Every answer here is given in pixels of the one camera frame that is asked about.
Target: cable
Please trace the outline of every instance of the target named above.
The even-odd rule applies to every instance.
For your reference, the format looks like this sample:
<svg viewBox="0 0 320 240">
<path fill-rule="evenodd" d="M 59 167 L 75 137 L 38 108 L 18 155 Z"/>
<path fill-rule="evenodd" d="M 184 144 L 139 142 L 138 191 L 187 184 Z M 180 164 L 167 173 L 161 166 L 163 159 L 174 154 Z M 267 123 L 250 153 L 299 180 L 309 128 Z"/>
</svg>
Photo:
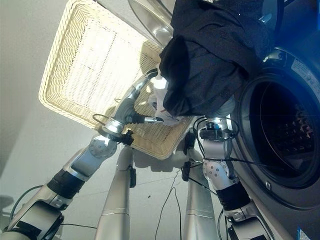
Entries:
<svg viewBox="0 0 320 240">
<path fill-rule="evenodd" d="M 159 217 L 159 221 L 158 221 L 158 224 L 157 224 L 157 226 L 156 226 L 156 231 L 155 231 L 154 240 L 157 240 L 157 233 L 158 233 L 158 229 L 159 229 L 159 226 L 160 226 L 160 221 L 161 221 L 161 217 L 162 217 L 162 212 L 163 212 L 163 210 L 164 210 L 164 208 L 165 208 L 165 205 L 166 205 L 166 203 L 167 203 L 167 201 L 168 201 L 168 199 L 169 199 L 169 197 L 170 197 L 170 194 L 171 194 L 171 192 L 172 192 L 173 190 L 174 190 L 175 199 L 176 199 L 176 202 L 177 202 L 177 205 L 178 205 L 178 208 L 179 208 L 179 216 L 180 216 L 180 240 L 182 240 L 181 209 L 180 209 L 180 204 L 179 204 L 178 197 L 177 197 L 177 193 L 176 193 L 176 188 L 173 187 L 173 186 L 174 186 L 174 183 L 175 183 L 175 181 L 176 181 L 176 178 L 177 178 L 177 176 L 178 176 L 178 172 L 180 172 L 180 169 L 176 172 L 176 174 L 175 174 L 175 176 L 174 176 L 174 178 L 173 178 L 173 182 L 172 182 L 171 187 L 170 187 L 169 194 L 168 194 L 168 196 L 166 197 L 166 199 L 165 199 L 165 201 L 164 201 L 164 203 L 163 203 L 163 205 L 162 205 L 161 212 L 160 212 L 160 217 Z"/>
<path fill-rule="evenodd" d="M 213 159 L 213 158 L 205 157 L 204 160 L 222 161 L 222 162 L 240 162 L 240 163 L 246 163 L 246 164 L 253 164 L 253 165 L 257 165 L 257 166 L 262 166 L 262 167 L 266 167 L 266 168 L 272 168 L 272 169 L 276 169 L 276 170 L 282 170 L 282 171 L 284 170 L 282 167 L 279 167 L 279 166 L 272 166 L 272 165 L 264 164 L 264 163 L 261 163 L 261 162 L 241 160 L 241 159 L 232 158 L 232 157 L 230 157 L 229 159 Z"/>
<path fill-rule="evenodd" d="M 199 145 L 199 148 L 200 148 L 200 152 L 202 153 L 202 156 L 205 157 L 205 149 L 204 149 L 204 146 L 201 144 L 200 140 L 199 140 L 199 135 L 198 135 L 198 127 L 199 127 L 199 124 L 204 122 L 205 120 L 207 120 L 207 118 L 205 116 L 202 116 L 202 117 L 199 117 L 197 118 L 194 123 L 193 123 L 193 126 L 192 126 L 192 129 L 194 131 L 194 135 L 195 135 L 195 139 L 196 141 L 198 142 L 198 145 Z"/>
<path fill-rule="evenodd" d="M 219 239 L 222 240 L 222 237 L 221 237 L 221 232 L 220 232 L 220 221 L 221 221 L 221 217 L 222 217 L 222 214 L 224 213 L 224 210 L 222 209 L 220 214 L 219 214 L 219 217 L 218 217 L 218 224 L 217 224 L 217 229 L 218 229 L 218 236 L 219 236 Z"/>
<path fill-rule="evenodd" d="M 34 187 L 29 188 L 27 191 L 25 191 L 25 192 L 18 198 L 18 200 L 15 202 L 15 204 L 14 204 L 14 206 L 13 206 L 11 212 L 10 212 L 9 222 L 11 222 L 12 219 L 14 218 L 15 210 L 16 210 L 19 202 L 21 201 L 21 199 L 23 199 L 24 196 L 25 196 L 27 193 L 29 193 L 30 191 L 32 191 L 32 190 L 34 190 L 34 189 L 39 189 L 39 188 L 41 188 L 42 186 L 43 186 L 43 185 L 39 185 L 39 186 L 34 186 Z"/>
<path fill-rule="evenodd" d="M 240 132 L 240 127 L 239 127 L 239 124 L 237 123 L 237 121 L 235 121 L 235 120 L 233 120 L 233 119 L 231 119 L 229 117 L 220 117 L 220 118 L 221 119 L 228 119 L 228 120 L 234 122 L 234 124 L 236 125 L 236 131 L 234 133 L 232 132 L 233 134 L 230 137 L 224 138 L 222 140 L 213 140 L 213 141 L 215 141 L 215 142 L 226 142 L 226 141 L 235 139 L 238 136 L 239 132 Z"/>
<path fill-rule="evenodd" d="M 100 117 L 104 117 L 105 119 L 108 119 L 107 116 L 105 116 L 105 115 L 103 115 L 103 114 L 98 114 L 98 113 L 92 115 L 92 118 L 93 118 L 96 122 L 98 122 L 98 123 L 100 123 L 100 124 L 102 124 L 102 125 L 105 125 L 105 124 L 106 124 L 106 123 L 104 123 L 103 121 L 100 121 L 99 119 L 97 119 L 96 116 L 100 116 Z"/>
<path fill-rule="evenodd" d="M 204 189 L 210 191 L 213 195 L 218 196 L 214 191 L 212 191 L 210 188 L 206 187 L 205 185 L 203 185 L 201 182 L 198 182 L 197 180 L 194 180 L 193 178 L 189 177 L 189 179 L 193 182 L 195 182 L 196 184 L 199 184 L 201 187 L 203 187 Z"/>
<path fill-rule="evenodd" d="M 97 229 L 96 227 L 94 226 L 85 226 L 85 225 L 78 225 L 78 224 L 73 224 L 73 223 L 63 223 L 61 224 L 60 226 L 62 225 L 69 225 L 69 226 L 76 226 L 76 227 L 83 227 L 83 228 L 89 228 L 89 229 Z"/>
<path fill-rule="evenodd" d="M 227 217 L 226 217 L 226 215 L 224 215 L 224 224 L 225 224 L 226 240 L 229 240 L 229 235 L 228 235 L 228 223 L 227 223 Z"/>
</svg>

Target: washing machine drum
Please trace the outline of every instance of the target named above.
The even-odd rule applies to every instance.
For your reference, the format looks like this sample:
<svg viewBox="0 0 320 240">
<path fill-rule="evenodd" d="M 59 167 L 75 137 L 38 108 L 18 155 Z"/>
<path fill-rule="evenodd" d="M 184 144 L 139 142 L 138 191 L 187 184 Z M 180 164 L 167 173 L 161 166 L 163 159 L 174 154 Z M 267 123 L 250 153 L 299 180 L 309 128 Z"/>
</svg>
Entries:
<svg viewBox="0 0 320 240">
<path fill-rule="evenodd" d="M 237 97 L 242 157 L 261 186 L 294 209 L 320 205 L 320 81 L 317 71 L 277 48 Z"/>
</svg>

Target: white floor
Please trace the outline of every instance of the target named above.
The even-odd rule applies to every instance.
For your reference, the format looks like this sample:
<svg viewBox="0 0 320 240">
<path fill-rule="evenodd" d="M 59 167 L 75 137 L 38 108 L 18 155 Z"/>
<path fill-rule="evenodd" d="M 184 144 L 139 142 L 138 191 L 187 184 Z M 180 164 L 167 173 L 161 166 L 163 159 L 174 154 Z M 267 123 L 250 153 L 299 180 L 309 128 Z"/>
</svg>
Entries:
<svg viewBox="0 0 320 240">
<path fill-rule="evenodd" d="M 8 213 L 18 197 L 25 190 L 49 181 L 78 149 L 89 143 L 94 134 L 85 126 L 48 110 L 38 100 L 42 74 L 66 2 L 0 1 L 1 228 L 8 224 Z M 141 28 L 127 0 L 101 2 Z M 120 148 L 102 164 L 63 212 L 65 223 L 97 226 L 119 152 Z M 179 170 L 176 167 L 185 159 L 178 155 L 176 160 L 159 163 L 142 153 L 135 157 L 140 165 L 137 168 L 137 186 L 130 191 L 130 239 L 149 240 L 155 238 L 162 204 Z M 180 176 L 179 172 L 175 186 L 183 225 L 188 183 Z M 21 203 L 25 203 L 33 193 L 29 193 Z M 216 199 L 213 201 L 217 215 L 221 207 Z M 89 240 L 94 235 L 94 229 L 63 226 L 56 239 Z M 157 239 L 179 239 L 179 212 L 173 195 L 163 211 Z"/>
</svg>

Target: sticker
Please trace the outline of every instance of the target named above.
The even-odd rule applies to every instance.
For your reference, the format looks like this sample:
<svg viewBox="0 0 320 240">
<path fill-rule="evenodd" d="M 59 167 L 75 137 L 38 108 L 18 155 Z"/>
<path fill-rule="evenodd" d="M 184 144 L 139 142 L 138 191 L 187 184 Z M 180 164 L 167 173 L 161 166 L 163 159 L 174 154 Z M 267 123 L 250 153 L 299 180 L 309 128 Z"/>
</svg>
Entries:
<svg viewBox="0 0 320 240">
<path fill-rule="evenodd" d="M 320 102 L 320 82 L 316 79 L 315 75 L 313 75 L 309 68 L 296 58 L 293 61 L 291 69 L 305 80 Z"/>
<path fill-rule="evenodd" d="M 311 239 L 304 233 L 304 231 L 301 230 L 300 227 L 298 227 L 296 240 L 311 240 Z"/>
</svg>

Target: white wicker basket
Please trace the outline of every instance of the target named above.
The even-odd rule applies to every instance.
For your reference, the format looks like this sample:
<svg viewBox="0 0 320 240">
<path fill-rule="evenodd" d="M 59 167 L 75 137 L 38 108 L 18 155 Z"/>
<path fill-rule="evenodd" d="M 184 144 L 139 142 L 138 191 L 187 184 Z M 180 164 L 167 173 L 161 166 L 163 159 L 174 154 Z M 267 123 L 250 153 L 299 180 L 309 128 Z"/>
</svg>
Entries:
<svg viewBox="0 0 320 240">
<path fill-rule="evenodd" d="M 39 90 L 41 103 L 89 128 L 93 114 L 110 116 L 127 89 L 159 63 L 160 48 L 91 0 L 70 0 L 60 21 Z M 140 114 L 154 115 L 148 105 L 149 83 L 135 104 Z M 169 157 L 192 119 L 169 127 L 131 124 L 132 147 L 158 159 Z"/>
</svg>

